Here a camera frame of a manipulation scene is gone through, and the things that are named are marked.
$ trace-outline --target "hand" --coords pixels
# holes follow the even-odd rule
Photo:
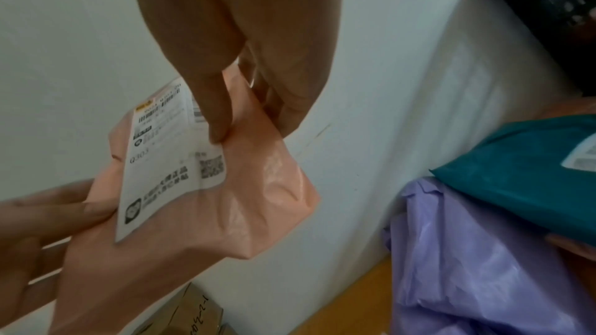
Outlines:
[[[341,0],[137,0],[161,50],[186,80],[210,136],[221,140],[232,106],[221,71],[239,65],[282,136],[323,90]]]
[[[92,180],[0,203],[0,328],[56,298],[59,274],[29,281],[62,267],[65,239],[108,219],[116,200],[82,203]]]

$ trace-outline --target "purple plastic bag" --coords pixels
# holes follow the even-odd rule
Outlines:
[[[402,196],[384,233],[392,335],[596,334],[596,305],[541,228],[435,178]]]

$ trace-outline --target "pink plastic mailer bag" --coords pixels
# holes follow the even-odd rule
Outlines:
[[[317,192],[240,70],[231,66],[223,76],[234,114],[223,142],[225,181],[166,204],[119,243],[116,215],[74,236],[50,334],[117,334],[221,259],[257,255],[313,212]],[[88,201],[120,195],[131,119],[129,112],[109,135],[112,161],[96,177]]]

